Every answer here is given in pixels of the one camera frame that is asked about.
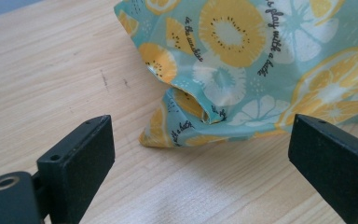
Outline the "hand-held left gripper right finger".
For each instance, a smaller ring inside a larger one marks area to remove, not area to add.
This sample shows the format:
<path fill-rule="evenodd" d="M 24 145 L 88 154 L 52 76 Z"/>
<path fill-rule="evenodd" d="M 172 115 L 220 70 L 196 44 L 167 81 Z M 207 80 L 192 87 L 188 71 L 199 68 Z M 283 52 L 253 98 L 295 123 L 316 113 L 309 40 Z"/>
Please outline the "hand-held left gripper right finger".
<path fill-rule="evenodd" d="M 357 137 L 297 114 L 288 158 L 347 224 L 358 224 Z"/>

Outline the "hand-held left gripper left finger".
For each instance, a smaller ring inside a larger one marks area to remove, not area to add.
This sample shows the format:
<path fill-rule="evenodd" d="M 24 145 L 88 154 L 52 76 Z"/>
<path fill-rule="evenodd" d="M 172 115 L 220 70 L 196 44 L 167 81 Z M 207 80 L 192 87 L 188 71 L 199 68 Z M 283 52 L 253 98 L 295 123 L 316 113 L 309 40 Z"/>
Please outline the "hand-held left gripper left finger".
<path fill-rule="evenodd" d="M 53 223 L 78 224 L 115 162 L 109 115 L 89 119 L 37 160 Z"/>

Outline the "teal citrus print cloth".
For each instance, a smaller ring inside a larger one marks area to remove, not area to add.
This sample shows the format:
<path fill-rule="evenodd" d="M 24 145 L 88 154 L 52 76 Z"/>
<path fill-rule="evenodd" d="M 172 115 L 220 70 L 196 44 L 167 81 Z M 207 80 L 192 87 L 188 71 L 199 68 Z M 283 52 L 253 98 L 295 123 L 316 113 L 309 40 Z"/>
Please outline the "teal citrus print cloth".
<path fill-rule="evenodd" d="M 297 114 L 358 123 L 358 0 L 121 0 L 114 11 L 168 87 L 146 147 L 285 133 Z"/>

